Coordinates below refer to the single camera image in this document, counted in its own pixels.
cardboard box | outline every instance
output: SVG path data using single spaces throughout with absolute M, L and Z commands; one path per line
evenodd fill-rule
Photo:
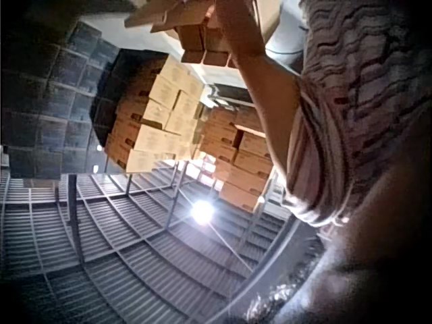
M 204 83 L 195 78 L 192 74 L 188 74 L 185 77 L 184 82 L 180 85 L 180 89 L 190 95 L 192 98 L 196 100 L 200 100 L 201 95 L 204 91 Z
M 237 155 L 237 149 L 234 147 L 206 137 L 202 140 L 200 151 L 228 163 L 233 163 Z
M 136 77 L 155 78 L 156 75 L 160 75 L 179 88 L 183 83 L 189 81 L 188 74 L 186 66 L 172 55 L 166 55 L 147 60 L 146 64 L 138 70 Z
M 221 180 L 223 182 L 227 181 L 231 172 L 231 164 L 226 163 L 225 161 L 216 159 L 215 161 L 215 172 L 213 172 L 213 178 Z
M 228 182 L 223 184 L 219 197 L 249 213 L 253 213 L 258 197 Z
M 243 134 L 239 149 L 251 152 L 252 154 L 258 155 L 260 157 L 265 157 L 267 159 L 271 158 L 265 138 L 256 136 L 248 132 L 245 132 Z
M 151 171 L 162 155 L 150 152 L 136 151 L 129 146 L 118 142 L 117 138 L 108 135 L 105 152 L 108 157 L 117 163 L 126 172 L 148 172 Z
M 243 170 L 248 170 L 248 172 L 264 180 L 269 178 L 273 169 L 273 164 L 270 160 L 246 151 L 238 151 L 234 165 Z
M 163 129 L 171 111 L 150 98 L 124 97 L 119 102 L 117 113 L 136 122 Z
M 267 183 L 265 179 L 257 177 L 234 165 L 232 165 L 231 172 L 226 181 L 255 196 L 260 196 L 263 193 L 265 184 Z
M 172 109 L 177 100 L 178 86 L 163 76 L 136 77 L 131 81 L 126 95 L 128 97 L 148 97 L 168 109 Z
M 219 140 L 232 147 L 238 148 L 242 139 L 242 131 L 231 125 L 217 125 L 207 122 L 203 134 L 206 137 Z
M 140 124 L 122 115 L 115 120 L 113 135 L 137 151 L 152 153 L 176 154 L 180 143 L 180 135 Z
M 194 142 L 194 137 L 195 137 L 195 132 L 199 131 L 200 132 L 200 125 L 198 126 L 198 124 L 201 124 L 201 121 L 198 121 L 196 119 L 191 119 L 186 123 L 186 127 L 184 128 L 182 137 L 180 138 L 180 142 L 181 143 L 193 143 Z
M 171 112 L 165 130 L 171 133 L 183 135 L 189 133 L 192 123 L 190 119 L 185 119 L 181 113 Z
M 209 110 L 208 122 L 213 124 L 234 125 L 237 112 L 225 108 L 213 108 Z
M 201 108 L 202 105 L 200 105 L 200 102 L 184 91 L 180 91 L 174 105 L 174 111 L 177 114 L 183 115 L 184 119 L 195 118 L 197 111 Z
M 181 144 L 178 148 L 178 153 L 175 155 L 176 160 L 192 160 L 194 159 L 196 144 Z
M 241 107 L 234 122 L 239 130 L 265 138 L 264 129 L 255 108 Z
M 132 13 L 125 20 L 125 27 L 153 23 L 151 32 L 175 28 L 179 33 L 182 47 L 185 49 L 182 61 L 189 62 L 190 53 L 204 53 L 207 50 L 205 61 L 208 64 L 225 64 L 223 66 L 226 66 L 227 59 L 212 56 L 212 54 L 217 53 L 227 54 L 227 47 L 220 33 L 217 14 L 212 7 L 214 0 L 188 2 L 159 0 L 159 4 L 151 2 Z M 261 29 L 263 40 L 266 43 L 279 24 L 280 0 L 251 0 L 247 1 L 246 4 Z

bright light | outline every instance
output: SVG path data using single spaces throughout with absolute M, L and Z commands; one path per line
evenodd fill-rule
M 205 225 L 210 223 L 214 212 L 213 206 L 208 201 L 199 200 L 194 203 L 191 213 L 198 224 Z

striped shirt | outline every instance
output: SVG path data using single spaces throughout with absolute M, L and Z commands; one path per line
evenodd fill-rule
M 301 1 L 309 32 L 283 205 L 340 225 L 432 103 L 432 51 L 386 1 Z

tan box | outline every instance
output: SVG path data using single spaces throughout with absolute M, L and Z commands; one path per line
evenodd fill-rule
M 246 4 L 266 43 L 279 24 L 280 0 L 254 0 L 253 5 L 252 1 L 247 1 Z M 179 32 L 179 39 L 183 49 L 186 50 L 185 54 L 188 53 L 188 49 L 198 53 L 205 49 L 227 51 L 227 47 L 223 46 L 224 39 L 217 13 L 210 8 L 212 5 L 214 1 L 207 0 L 177 3 L 173 0 L 148 1 L 125 20 L 125 27 L 154 23 L 151 32 L 172 28 L 184 29 Z
M 238 151 L 234 165 L 265 180 L 269 178 L 273 169 L 273 163 L 270 160 L 241 150 Z
M 265 138 L 245 132 L 240 143 L 240 150 L 251 152 L 260 157 L 270 159 L 270 152 Z
M 203 134 L 206 137 L 219 140 L 232 147 L 239 147 L 242 139 L 242 131 L 231 125 L 212 124 L 207 122 L 204 126 Z
M 225 161 L 216 159 L 215 161 L 215 172 L 213 172 L 213 178 L 221 180 L 223 182 L 227 181 L 231 172 L 231 164 L 226 163 Z
M 200 126 L 200 121 L 196 120 L 196 119 L 191 119 L 186 123 L 186 127 L 184 128 L 182 137 L 180 138 L 180 142 L 182 143 L 193 143 L 194 142 L 194 137 L 195 137 L 195 133 L 197 131 L 200 132 L 200 128 L 198 128 Z
M 131 81 L 126 95 L 128 97 L 148 97 L 172 109 L 179 91 L 178 86 L 158 75 L 149 76 L 149 78 L 136 77 Z
M 117 113 L 142 124 L 163 129 L 167 125 L 171 111 L 150 98 L 124 97 L 119 102 Z
M 137 76 L 140 78 L 155 77 L 161 75 L 178 88 L 185 82 L 189 82 L 188 68 L 180 63 L 174 56 L 157 57 L 146 61 L 146 65 L 140 67 Z
M 105 152 L 126 172 L 151 171 L 155 162 L 161 158 L 161 155 L 158 154 L 134 150 L 118 142 L 117 138 L 111 134 L 108 135 Z
M 228 182 L 223 184 L 219 197 L 234 206 L 237 206 L 249 213 L 254 211 L 255 205 L 258 202 L 258 197 L 246 192 Z
M 249 132 L 263 138 L 265 137 L 264 129 L 261 125 L 261 121 L 255 108 L 242 107 L 239 109 L 234 124 L 239 130 L 244 130 L 245 132 Z
M 204 83 L 201 80 L 195 78 L 192 74 L 188 74 L 185 77 L 184 82 L 180 85 L 180 90 L 183 90 L 189 94 L 192 98 L 200 100 L 201 95 L 204 91 Z
M 176 160 L 191 160 L 194 159 L 196 144 L 182 144 L 179 146 L 178 153 L 175 155 Z
M 122 115 L 115 120 L 113 135 L 137 151 L 152 153 L 176 154 L 180 143 L 180 135 L 140 124 Z
M 263 193 L 265 184 L 267 183 L 265 179 L 257 177 L 234 165 L 232 165 L 231 172 L 226 181 L 255 196 L 260 196 Z
M 234 147 L 206 137 L 202 140 L 200 151 L 228 163 L 233 163 L 237 155 L 237 149 Z
M 210 109 L 210 116 L 208 122 L 212 124 L 225 124 L 234 125 L 236 121 L 237 113 L 225 108 L 213 108 Z
M 171 133 L 183 135 L 185 133 L 188 134 L 190 126 L 191 125 L 189 119 L 185 119 L 183 118 L 183 115 L 181 113 L 176 113 L 175 111 L 173 111 L 169 115 L 169 119 L 167 125 L 165 126 L 165 130 Z
M 174 105 L 174 111 L 178 114 L 182 114 L 184 119 L 193 119 L 197 111 L 201 108 L 199 104 L 200 102 L 198 100 L 184 91 L 180 91 Z

sleeve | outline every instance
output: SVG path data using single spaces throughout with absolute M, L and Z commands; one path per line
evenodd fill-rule
M 348 146 L 343 123 L 325 95 L 305 80 L 300 84 L 300 95 L 282 205 L 319 227 L 331 223 L 346 206 L 351 187 Z

